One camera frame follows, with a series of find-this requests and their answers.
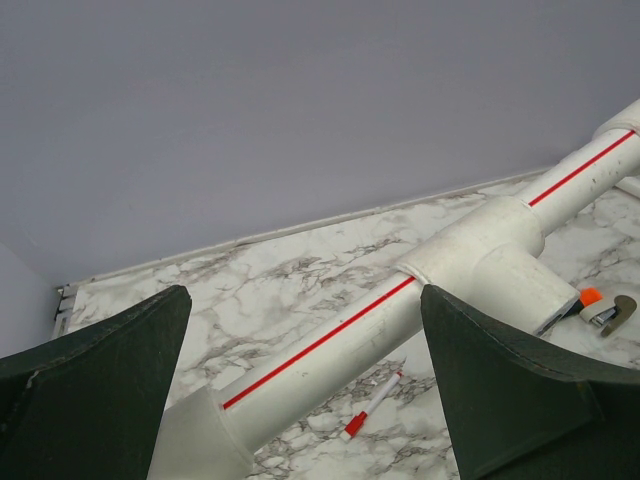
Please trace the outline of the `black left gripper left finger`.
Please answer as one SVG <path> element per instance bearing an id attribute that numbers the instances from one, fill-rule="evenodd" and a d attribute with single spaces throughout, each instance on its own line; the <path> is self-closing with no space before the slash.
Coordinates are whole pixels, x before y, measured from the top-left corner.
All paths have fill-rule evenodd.
<path id="1" fill-rule="evenodd" d="M 191 307 L 170 286 L 2 358 L 2 478 L 146 478 Z"/>

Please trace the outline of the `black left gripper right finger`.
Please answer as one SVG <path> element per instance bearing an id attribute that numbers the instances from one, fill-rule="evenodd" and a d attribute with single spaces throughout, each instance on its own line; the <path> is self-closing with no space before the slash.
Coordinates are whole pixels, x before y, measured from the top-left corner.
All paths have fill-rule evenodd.
<path id="1" fill-rule="evenodd" d="M 636 479 L 639 373 L 427 285 L 421 317 L 463 479 Z"/>

